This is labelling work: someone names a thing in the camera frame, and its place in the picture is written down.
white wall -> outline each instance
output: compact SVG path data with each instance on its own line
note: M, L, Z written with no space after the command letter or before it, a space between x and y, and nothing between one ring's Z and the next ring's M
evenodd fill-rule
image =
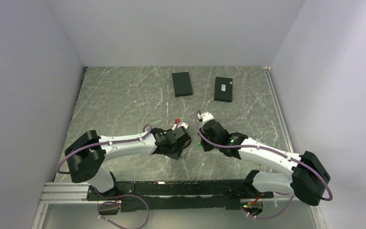
M272 66L297 152L332 177L330 228L366 228L366 1L307 0Z
M270 66L305 0L50 0L85 66Z
M0 229L31 227L81 74L48 2L0 0Z

white frame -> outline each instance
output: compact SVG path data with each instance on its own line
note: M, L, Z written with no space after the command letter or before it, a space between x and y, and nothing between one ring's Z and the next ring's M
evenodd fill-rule
M280 105L278 103L277 95L275 93L273 82L270 77L269 67L264 67L264 73L266 75L266 80L268 82L272 99L275 107L275 111L277 113L278 120L280 122L280 126L283 131L283 135L285 137L285 144L287 146L287 151L293 153L294 149L291 144L290 136L288 134L287 127L285 125L285 121L283 118L283 114L280 109ZM42 229L45 216L47 213L47 209L49 204L99 204L103 201L87 201L86 195L88 192L88 183L61 183L61 182L47 182L44 185L44 189L41 193L41 198L39 202L39 206L37 208L36 216L34 218L34 222L32 225L32 229ZM287 200L288 196L279 196L277 198L272 199L273 201L277 201L277 199ZM323 218L322 211L319 206L311 206L312 215L315 220L316 228L318 229L326 229L325 219Z

black rectangular box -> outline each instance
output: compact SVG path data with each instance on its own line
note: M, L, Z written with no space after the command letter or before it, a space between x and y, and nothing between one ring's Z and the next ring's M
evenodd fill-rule
M231 78L216 77L214 88L214 100L222 102L232 102L232 84Z
M193 95L192 83L188 72L172 73L172 79L175 97Z

gray marble tabletop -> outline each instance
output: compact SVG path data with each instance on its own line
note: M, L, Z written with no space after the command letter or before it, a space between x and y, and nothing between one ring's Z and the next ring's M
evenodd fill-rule
M175 97L172 73L189 72L193 95ZM232 103L214 101L215 77L233 78ZM286 150L271 91L262 67L89 67L87 69L64 148L88 130L99 135L132 135L149 123L171 128L175 118L188 123L192 136L180 160L162 155L126 156L106 162L117 180L205 180L245 178L265 166L218 150L204 152L194 127L194 112L211 112L229 132ZM66 163L62 170L67 170ZM56 182L70 182L57 174Z

